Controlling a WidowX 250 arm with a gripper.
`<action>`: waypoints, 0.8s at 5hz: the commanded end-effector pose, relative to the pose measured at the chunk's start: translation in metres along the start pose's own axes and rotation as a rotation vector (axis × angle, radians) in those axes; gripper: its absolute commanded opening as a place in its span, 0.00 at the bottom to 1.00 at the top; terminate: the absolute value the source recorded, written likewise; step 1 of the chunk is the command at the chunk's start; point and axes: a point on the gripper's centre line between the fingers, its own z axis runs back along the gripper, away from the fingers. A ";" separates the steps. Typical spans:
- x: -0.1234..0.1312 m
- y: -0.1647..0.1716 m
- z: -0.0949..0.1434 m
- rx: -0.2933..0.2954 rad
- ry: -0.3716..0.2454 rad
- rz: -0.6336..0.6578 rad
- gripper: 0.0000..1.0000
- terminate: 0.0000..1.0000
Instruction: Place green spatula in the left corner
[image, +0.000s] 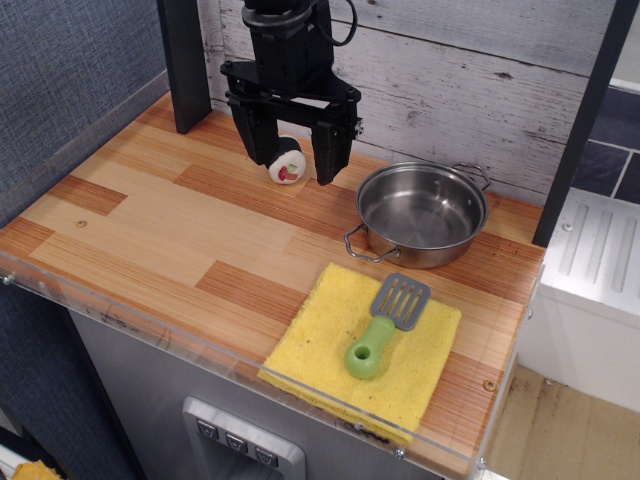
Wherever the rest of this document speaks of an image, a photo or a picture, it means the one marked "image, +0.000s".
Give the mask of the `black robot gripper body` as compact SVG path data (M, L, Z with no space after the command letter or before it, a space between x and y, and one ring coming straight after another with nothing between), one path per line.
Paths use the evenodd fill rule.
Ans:
M338 136L361 133L361 93L333 72L334 49L348 44L332 36L329 18L246 18L254 58L227 60L229 103L309 129L325 126Z

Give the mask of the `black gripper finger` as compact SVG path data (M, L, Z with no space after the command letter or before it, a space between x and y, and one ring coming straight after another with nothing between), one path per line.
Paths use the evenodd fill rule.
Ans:
M346 128L319 122L311 129L316 179L330 184L350 159L352 138Z
M270 166L280 149L276 117L262 103L230 99L232 117L249 157Z

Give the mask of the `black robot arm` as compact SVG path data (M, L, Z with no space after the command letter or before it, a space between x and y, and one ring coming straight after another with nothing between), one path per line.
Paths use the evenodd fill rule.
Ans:
M331 183L350 159L361 131L360 92L333 72L330 5L326 1L247 1L252 61L225 61L228 104L249 157L276 183L294 183L306 161L299 143L278 124L311 131L316 179Z

